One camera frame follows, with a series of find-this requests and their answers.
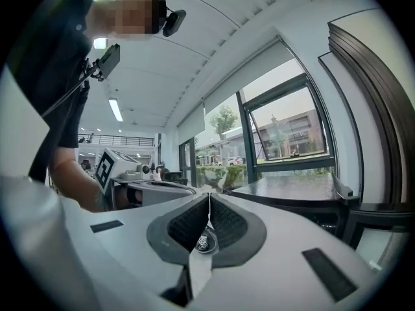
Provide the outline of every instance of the roller blind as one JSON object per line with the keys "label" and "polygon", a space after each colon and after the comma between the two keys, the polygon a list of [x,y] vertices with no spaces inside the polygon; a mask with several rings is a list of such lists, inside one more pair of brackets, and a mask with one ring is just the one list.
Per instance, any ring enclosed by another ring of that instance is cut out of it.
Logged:
{"label": "roller blind", "polygon": [[293,58],[290,51],[281,42],[277,42],[261,54],[258,54],[233,73],[215,92],[205,99],[206,114],[250,82]]}
{"label": "roller blind", "polygon": [[205,130],[205,118],[203,104],[196,109],[178,126],[179,144],[188,141],[198,133]]}

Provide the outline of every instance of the white ceiling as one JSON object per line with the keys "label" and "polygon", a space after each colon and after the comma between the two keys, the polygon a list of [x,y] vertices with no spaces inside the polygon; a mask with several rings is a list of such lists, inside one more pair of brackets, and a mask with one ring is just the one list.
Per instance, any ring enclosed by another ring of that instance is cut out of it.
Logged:
{"label": "white ceiling", "polygon": [[[81,125],[91,130],[99,126],[107,130],[163,132],[177,113],[179,102],[194,96],[195,87],[203,84],[206,76],[201,72],[206,65],[211,62],[211,70],[219,67],[214,57],[223,45],[276,1],[167,0],[170,9],[187,12],[180,30],[169,38],[157,34],[148,41],[109,40],[108,46],[121,46],[121,61],[107,81],[91,80]],[[103,54],[103,50],[93,49],[90,58]],[[117,122],[113,116],[110,97],[118,99],[124,122]]]}

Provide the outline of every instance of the car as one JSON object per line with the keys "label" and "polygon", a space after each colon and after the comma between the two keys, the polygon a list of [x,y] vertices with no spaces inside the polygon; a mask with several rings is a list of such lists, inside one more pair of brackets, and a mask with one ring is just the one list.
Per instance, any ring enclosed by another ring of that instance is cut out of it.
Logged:
{"label": "car", "polygon": [[229,157],[228,166],[237,166],[243,165],[244,161],[241,157]]}

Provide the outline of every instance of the balcony railing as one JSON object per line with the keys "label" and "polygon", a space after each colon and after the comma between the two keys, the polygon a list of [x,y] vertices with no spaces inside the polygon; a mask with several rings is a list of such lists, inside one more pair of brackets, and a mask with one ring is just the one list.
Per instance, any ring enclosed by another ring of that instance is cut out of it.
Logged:
{"label": "balcony railing", "polygon": [[124,137],[110,135],[78,134],[78,140],[85,138],[82,144],[115,145],[115,146],[154,146],[154,138]]}

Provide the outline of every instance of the black shirt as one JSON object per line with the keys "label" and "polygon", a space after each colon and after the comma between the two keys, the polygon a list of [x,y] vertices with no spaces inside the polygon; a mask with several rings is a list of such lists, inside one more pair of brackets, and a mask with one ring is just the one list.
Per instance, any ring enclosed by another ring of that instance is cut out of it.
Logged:
{"label": "black shirt", "polygon": [[[91,42],[83,32],[85,16],[93,0],[64,0],[30,39],[15,74],[22,92],[41,115],[79,81]],[[50,130],[29,172],[45,181],[46,168],[57,146],[78,147],[80,116],[88,98],[89,86],[79,87],[45,118]]]}

